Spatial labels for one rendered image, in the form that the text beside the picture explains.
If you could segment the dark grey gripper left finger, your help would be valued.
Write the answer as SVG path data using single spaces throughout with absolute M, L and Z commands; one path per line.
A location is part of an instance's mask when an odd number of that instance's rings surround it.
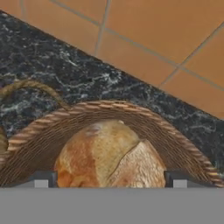
M 15 184 L 14 187 L 54 188 L 57 187 L 56 171 L 36 171 L 27 180 Z

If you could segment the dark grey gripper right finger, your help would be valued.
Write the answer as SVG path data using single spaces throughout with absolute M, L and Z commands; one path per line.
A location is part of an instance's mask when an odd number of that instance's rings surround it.
M 180 171 L 165 171 L 165 186 L 170 188 L 203 188 L 212 187 L 215 185 L 205 181 L 197 180 L 188 174 L 184 174 Z

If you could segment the golden brown bread loaf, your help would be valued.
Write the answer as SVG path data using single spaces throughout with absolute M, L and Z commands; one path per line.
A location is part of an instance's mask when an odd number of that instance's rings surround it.
M 59 187 L 165 186 L 165 164 L 156 149 L 119 120 L 81 129 L 56 159 Z

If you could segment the woven wicker basket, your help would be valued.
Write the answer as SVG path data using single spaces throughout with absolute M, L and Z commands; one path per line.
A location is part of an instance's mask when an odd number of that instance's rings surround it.
M 54 166 L 66 142 L 87 126 L 119 120 L 142 140 L 149 141 L 166 167 L 193 178 L 224 187 L 224 179 L 210 160 L 160 115 L 126 101 L 65 103 L 51 87 L 35 80 L 20 80 L 0 88 L 0 101 L 20 88 L 39 88 L 60 105 L 59 109 L 30 123 L 7 137 L 0 125 L 0 186 L 13 186 L 34 172 L 55 171 Z

